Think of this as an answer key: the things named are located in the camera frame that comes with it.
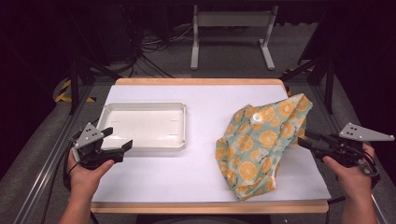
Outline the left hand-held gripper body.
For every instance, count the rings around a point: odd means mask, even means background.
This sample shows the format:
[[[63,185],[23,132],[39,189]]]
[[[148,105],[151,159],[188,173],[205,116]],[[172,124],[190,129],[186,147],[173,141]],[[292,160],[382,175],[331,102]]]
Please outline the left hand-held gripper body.
[[[88,123],[80,132],[72,146],[73,156],[77,163],[89,170],[94,170],[105,161],[122,162],[124,153],[119,148],[102,149],[105,137],[91,123]]]

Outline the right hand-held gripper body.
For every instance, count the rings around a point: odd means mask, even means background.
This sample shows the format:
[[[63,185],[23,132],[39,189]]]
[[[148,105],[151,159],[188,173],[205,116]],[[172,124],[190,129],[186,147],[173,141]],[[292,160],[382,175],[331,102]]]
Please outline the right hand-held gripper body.
[[[380,133],[349,122],[339,133],[324,134],[330,138],[328,147],[314,153],[320,160],[329,156],[345,167],[359,166],[365,175],[378,176],[374,159],[364,149],[364,142],[394,141],[391,134]]]

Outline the white plastic tray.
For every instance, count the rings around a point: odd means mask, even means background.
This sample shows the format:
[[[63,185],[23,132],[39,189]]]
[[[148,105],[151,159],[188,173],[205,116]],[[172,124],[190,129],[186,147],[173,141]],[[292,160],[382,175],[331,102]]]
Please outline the white plastic tray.
[[[103,149],[132,140],[132,152],[175,152],[184,149],[186,110],[182,103],[111,103],[104,106],[99,130],[112,128]]]

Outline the orange slice print cloth bag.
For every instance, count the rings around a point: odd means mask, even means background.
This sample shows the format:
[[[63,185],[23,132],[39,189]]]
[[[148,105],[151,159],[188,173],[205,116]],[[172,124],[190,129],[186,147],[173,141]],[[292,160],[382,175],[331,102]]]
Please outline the orange slice print cloth bag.
[[[302,93],[235,112],[217,140],[215,158],[236,197],[247,200],[276,189],[280,160],[304,135],[312,102]]]

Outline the person's left hand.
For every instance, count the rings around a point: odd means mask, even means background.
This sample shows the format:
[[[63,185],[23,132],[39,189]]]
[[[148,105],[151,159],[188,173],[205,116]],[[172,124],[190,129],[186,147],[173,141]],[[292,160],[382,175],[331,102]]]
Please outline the person's left hand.
[[[70,152],[67,168],[71,178],[71,195],[90,202],[98,189],[101,178],[114,164],[113,160],[109,160],[94,170],[85,169],[76,162],[73,153]]]

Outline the person's right hand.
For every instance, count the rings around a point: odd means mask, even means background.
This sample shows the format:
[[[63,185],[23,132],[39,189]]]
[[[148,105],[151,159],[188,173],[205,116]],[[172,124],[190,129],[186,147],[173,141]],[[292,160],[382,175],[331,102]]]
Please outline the person's right hand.
[[[329,156],[324,163],[336,174],[348,201],[370,201],[372,199],[372,178],[365,175],[359,166],[346,168]]]

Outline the yellow black floor tape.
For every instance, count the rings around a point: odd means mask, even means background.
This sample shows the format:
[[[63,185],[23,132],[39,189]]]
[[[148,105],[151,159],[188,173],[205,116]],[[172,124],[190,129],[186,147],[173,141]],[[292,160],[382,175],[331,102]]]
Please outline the yellow black floor tape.
[[[71,91],[71,79],[67,78],[64,83],[62,84],[59,93],[57,96],[54,98],[55,102],[67,102],[71,103],[72,102],[72,97],[67,96],[66,94]]]

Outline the black tripod stand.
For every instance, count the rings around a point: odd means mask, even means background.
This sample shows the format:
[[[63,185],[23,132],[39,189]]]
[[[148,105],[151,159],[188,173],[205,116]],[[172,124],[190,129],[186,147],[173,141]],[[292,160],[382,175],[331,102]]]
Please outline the black tripod stand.
[[[90,70],[91,67],[103,73],[106,77],[111,77],[114,80],[119,79],[120,75],[110,71],[98,62],[90,60],[88,57],[84,56],[81,53],[79,47],[75,45],[67,47],[66,50],[71,59],[71,74],[69,77],[71,79],[72,105],[70,109],[70,115],[74,115],[81,103],[86,101],[86,99],[83,98],[82,94],[79,92],[78,83],[81,81],[83,86],[92,86],[95,82],[94,74]]]
[[[325,79],[324,104],[327,111],[330,114],[333,114],[332,90],[334,83],[334,66],[332,60],[333,56],[331,54],[319,56],[289,71],[286,75],[283,75],[280,80],[285,82],[297,75],[300,75],[303,71],[312,68],[312,72],[308,76],[307,82],[311,86],[317,86],[322,79]]]

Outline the white table mat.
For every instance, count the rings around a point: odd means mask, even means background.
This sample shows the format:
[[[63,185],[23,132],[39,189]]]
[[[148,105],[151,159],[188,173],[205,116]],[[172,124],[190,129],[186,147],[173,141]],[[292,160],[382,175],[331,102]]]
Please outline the white table mat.
[[[187,106],[187,146],[175,154],[130,150],[102,178],[96,203],[235,202],[215,160],[216,141],[245,105],[266,105],[287,94],[279,85],[115,85],[107,104],[181,102]]]

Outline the person's dark clothing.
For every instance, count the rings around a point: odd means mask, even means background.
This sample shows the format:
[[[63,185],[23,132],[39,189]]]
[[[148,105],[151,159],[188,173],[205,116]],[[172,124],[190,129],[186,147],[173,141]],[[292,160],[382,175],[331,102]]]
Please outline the person's dark clothing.
[[[272,224],[269,215],[138,215],[135,224]]]

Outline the white metal desk frame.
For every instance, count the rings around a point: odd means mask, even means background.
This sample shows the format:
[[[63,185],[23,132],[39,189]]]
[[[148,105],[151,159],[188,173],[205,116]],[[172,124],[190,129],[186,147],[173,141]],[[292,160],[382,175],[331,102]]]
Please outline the white metal desk frame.
[[[264,36],[258,41],[265,64],[270,71],[275,69],[268,48],[275,25],[278,6],[264,11],[200,11],[195,5],[192,17],[193,43],[191,50],[191,70],[198,69],[199,28],[200,27],[264,27]]]

